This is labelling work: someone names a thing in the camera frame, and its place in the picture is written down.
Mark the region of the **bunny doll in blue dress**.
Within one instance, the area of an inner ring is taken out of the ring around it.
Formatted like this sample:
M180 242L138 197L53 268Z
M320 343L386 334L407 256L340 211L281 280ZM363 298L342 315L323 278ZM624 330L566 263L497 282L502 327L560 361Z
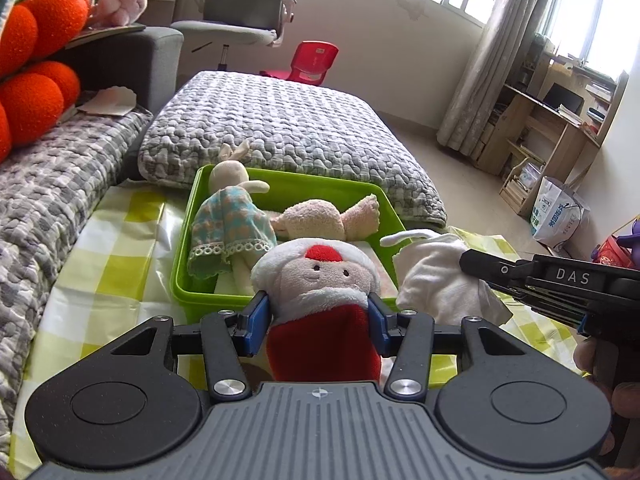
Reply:
M208 178L209 196L198 208L191 226L188 271L194 278L212 278L222 272L232 274L236 290L254 294L254 265L277 246L277 235L268 214L258 208L255 194L266 194L270 185L253 180L242 163L250 142L237 148L224 144L219 162Z

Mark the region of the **wooden desk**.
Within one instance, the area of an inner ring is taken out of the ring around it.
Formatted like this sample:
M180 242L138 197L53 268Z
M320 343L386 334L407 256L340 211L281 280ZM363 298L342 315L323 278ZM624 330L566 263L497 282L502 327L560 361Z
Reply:
M587 83L578 93L582 114L554 108L517 88L502 87L474 152L474 166L502 179L500 197L519 216L532 212L544 177L574 185L586 174L572 173L582 155L589 168L600 150L620 106L629 79L621 73L617 84L605 87L600 78L578 75Z

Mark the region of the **pink octopus plush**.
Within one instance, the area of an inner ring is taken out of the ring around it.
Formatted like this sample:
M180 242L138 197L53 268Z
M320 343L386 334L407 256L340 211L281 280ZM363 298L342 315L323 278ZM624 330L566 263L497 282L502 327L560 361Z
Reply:
M89 27L120 27L134 24L148 0L98 0L87 21Z

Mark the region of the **pink plush toy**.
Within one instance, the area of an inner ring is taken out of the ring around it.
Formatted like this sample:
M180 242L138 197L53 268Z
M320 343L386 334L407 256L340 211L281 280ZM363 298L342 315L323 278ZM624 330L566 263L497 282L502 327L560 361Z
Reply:
M370 194L344 212L327 200L305 200L270 216L270 223L281 240L319 237L353 242L378 232L380 204Z

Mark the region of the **grey quilted cushion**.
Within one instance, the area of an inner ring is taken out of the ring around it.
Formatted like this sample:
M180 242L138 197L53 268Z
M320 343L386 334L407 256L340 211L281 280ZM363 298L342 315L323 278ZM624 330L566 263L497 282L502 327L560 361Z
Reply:
M248 168L372 183L399 218L446 226L432 179L372 107L351 94L266 78L204 70L163 107L143 137L145 180L187 188L224 146L248 145Z

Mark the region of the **grey curtain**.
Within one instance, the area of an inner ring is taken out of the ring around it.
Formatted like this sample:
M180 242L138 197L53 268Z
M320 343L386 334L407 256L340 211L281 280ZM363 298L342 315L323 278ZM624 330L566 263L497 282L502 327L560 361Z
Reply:
M548 0L497 0L436 134L470 156L511 68L533 40Z

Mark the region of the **santa claus plush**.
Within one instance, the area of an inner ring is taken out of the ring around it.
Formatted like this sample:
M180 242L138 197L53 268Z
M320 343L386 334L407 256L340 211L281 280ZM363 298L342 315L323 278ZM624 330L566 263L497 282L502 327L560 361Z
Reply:
M272 322L266 355L278 382L376 382L381 358L369 335L369 298L378 269L341 240L288 240L260 258L250 274L268 296Z

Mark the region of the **grey patterned sofa cover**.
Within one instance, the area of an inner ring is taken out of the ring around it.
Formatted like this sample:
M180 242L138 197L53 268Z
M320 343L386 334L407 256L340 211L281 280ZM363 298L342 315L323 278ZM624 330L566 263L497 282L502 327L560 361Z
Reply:
M93 208L153 115L78 113L1 165L1 463L49 292Z

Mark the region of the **red plastic child chair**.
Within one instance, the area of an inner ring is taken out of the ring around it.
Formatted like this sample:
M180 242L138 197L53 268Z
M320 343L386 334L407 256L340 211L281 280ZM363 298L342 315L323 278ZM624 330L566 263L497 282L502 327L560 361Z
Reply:
M260 76L321 86L340 49L330 42L302 41L296 48L289 70L261 70Z

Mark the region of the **red toy basket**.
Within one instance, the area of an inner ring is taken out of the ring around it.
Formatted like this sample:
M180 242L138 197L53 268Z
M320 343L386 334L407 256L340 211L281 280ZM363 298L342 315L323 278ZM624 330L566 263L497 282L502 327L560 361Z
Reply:
M606 266L638 270L639 246L639 217L636 217L615 230L602 244L594 248L591 261Z

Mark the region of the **green checkered tablecloth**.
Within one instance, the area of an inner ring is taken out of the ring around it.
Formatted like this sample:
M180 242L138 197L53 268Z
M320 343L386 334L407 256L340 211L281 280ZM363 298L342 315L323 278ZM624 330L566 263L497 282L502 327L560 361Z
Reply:
M188 194L142 182L112 186L80 232L51 289L24 369L8 465L15 478L40 465L24 423L35 388L152 316L186 322L171 296L170 277ZM512 312L501 328L582 375L568 327L497 295Z

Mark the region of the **grey office chair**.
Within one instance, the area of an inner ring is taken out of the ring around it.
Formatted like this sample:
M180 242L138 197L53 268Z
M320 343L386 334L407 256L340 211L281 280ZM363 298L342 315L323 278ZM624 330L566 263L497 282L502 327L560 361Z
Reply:
M194 0L202 17L171 24L186 37L192 37L201 51L221 44L218 70L228 68L229 49L240 46L276 48L282 44L285 25L294 21L297 0Z

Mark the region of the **orange carrot plush pillow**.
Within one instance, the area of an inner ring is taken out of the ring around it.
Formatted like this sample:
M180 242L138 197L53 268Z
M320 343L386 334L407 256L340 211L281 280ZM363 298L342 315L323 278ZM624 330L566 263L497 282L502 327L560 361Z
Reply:
M70 66L51 56L76 38L90 0L21 0L1 35L1 157L39 140L79 98Z

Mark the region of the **white cloth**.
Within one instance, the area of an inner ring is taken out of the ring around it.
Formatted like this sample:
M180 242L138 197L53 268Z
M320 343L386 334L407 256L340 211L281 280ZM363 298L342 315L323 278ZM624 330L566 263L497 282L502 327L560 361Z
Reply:
M383 247L408 244L393 256L398 279L396 307L431 315L439 325L458 325L462 318L478 316L500 326L511 311L490 287L460 268L468 250L456 234L429 229L401 231L380 239Z

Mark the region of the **grey sofa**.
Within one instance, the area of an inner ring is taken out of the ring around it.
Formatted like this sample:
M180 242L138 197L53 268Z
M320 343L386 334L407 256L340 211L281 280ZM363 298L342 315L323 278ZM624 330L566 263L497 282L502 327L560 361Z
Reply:
M147 27L62 50L54 58L76 72L84 90L126 87L156 114L175 94L183 41L173 28Z

